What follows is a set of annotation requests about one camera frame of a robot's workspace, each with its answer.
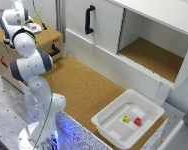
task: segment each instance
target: green cable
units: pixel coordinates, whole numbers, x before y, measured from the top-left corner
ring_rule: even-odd
[[[35,4],[34,4],[34,0],[33,0],[33,6],[34,6],[34,11],[35,11],[35,13],[37,14],[36,7],[35,7]]]
[[[40,8],[40,10],[38,11],[38,13],[37,13],[34,17],[32,17],[31,19],[29,19],[29,20],[23,22],[22,25],[21,25],[21,28],[23,28],[23,25],[24,25],[25,23],[27,23],[27,22],[31,21],[32,19],[36,18],[36,17],[40,14],[42,8],[43,8],[43,0],[42,0],[42,3],[41,3],[41,8]]]
[[[36,43],[38,44],[39,48],[42,50],[41,45],[39,44],[39,42],[38,42],[31,34],[29,34],[29,33],[27,33],[27,32],[26,32],[26,34],[29,35],[33,40],[35,40]],[[46,123],[47,123],[47,120],[48,120],[48,117],[49,117],[49,114],[50,114],[51,106],[52,106],[53,84],[52,84],[51,71],[49,71],[49,75],[50,75],[50,83],[51,83],[51,101],[50,101],[50,106],[49,106],[49,109],[48,109],[48,112],[47,112],[47,117],[46,117],[46,119],[45,119],[44,125],[43,125],[43,127],[42,127],[42,129],[41,129],[41,132],[40,132],[40,134],[39,134],[39,136],[38,136],[38,139],[36,140],[36,144],[34,145],[34,149],[36,148],[36,146],[37,146],[37,144],[38,144],[38,141],[39,141],[39,139],[40,139],[40,137],[41,137],[41,134],[42,134],[42,132],[43,132],[43,129],[45,128],[45,125],[46,125]]]

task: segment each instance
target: cork board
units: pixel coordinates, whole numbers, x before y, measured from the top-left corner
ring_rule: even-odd
[[[41,25],[41,22],[38,19],[34,19],[34,22]],[[50,26],[46,25],[47,30],[43,30],[40,34],[35,35],[37,41],[40,45],[43,45],[52,39],[55,39],[58,36],[63,36],[60,32],[56,31],[55,29],[51,28]],[[4,33],[2,29],[0,29],[0,42],[3,43]]]
[[[48,73],[43,76],[48,82],[50,81]],[[125,92],[125,89],[70,55],[54,64],[52,81],[53,92],[66,97],[67,105],[64,111],[114,150],[117,150],[98,133],[91,118]],[[167,116],[163,115],[130,150],[139,150],[166,119]]]
[[[172,82],[175,82],[184,60],[143,38],[138,38],[119,53]]]

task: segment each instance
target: cardboard box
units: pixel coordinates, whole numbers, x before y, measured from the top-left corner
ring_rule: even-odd
[[[34,22],[41,24],[37,19],[34,19]],[[35,36],[44,51],[48,53],[53,52],[53,44],[60,50],[60,53],[52,57],[54,62],[63,58],[63,35],[60,32],[47,26],[47,30],[42,31],[42,33]],[[4,44],[3,38],[4,33],[2,32],[2,29],[0,29],[0,74],[22,91],[22,87],[19,82],[12,77],[9,71],[9,64],[13,60],[21,58],[22,56],[19,55],[15,49],[12,49],[9,45]]]

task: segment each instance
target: shelf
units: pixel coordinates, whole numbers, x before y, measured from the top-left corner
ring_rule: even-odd
[[[188,3],[186,0],[109,1],[188,35]]]
[[[175,82],[184,60],[143,38],[138,38],[119,53],[172,82]]]

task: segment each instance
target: plastic tub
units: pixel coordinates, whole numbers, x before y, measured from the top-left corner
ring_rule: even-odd
[[[91,121],[99,133],[119,149],[130,149],[163,115],[164,109],[138,92],[129,89],[97,113]],[[129,116],[123,122],[123,115]],[[139,117],[139,126],[134,120]]]

